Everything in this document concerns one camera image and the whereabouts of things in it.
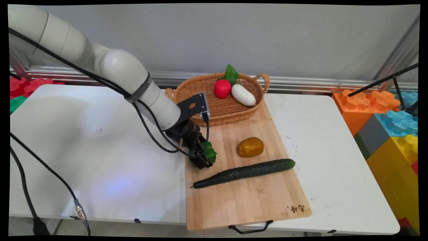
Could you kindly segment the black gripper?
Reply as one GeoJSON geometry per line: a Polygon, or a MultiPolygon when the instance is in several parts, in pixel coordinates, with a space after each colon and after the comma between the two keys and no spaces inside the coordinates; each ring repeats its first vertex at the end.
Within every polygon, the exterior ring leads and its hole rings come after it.
{"type": "Polygon", "coordinates": [[[187,119],[180,124],[166,130],[166,135],[170,139],[176,141],[183,141],[183,145],[189,149],[190,162],[194,167],[199,169],[209,168],[213,164],[208,160],[205,155],[202,155],[204,148],[202,143],[207,142],[206,138],[202,135],[200,128],[192,120],[187,119]]]}

